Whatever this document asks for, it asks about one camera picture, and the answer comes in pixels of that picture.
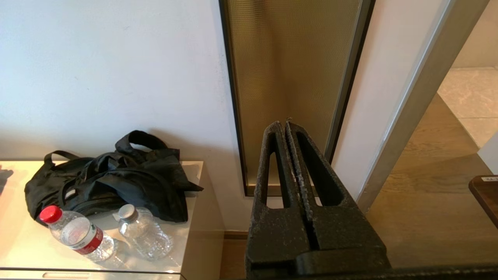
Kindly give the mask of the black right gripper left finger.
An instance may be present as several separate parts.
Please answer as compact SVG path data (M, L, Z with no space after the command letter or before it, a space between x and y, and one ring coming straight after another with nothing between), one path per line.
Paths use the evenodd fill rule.
M304 192L309 174L295 152L291 122L274 122L263 135L254 205L245 252L251 280L311 278L320 274L318 242L308 219ZM267 204L270 158L276 158L282 208Z

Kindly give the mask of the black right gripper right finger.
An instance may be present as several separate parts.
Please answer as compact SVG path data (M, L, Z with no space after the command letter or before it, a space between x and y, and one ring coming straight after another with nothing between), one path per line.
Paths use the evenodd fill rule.
M300 275L390 269L387 250L309 133L286 122L285 138L305 212L310 250L296 257Z

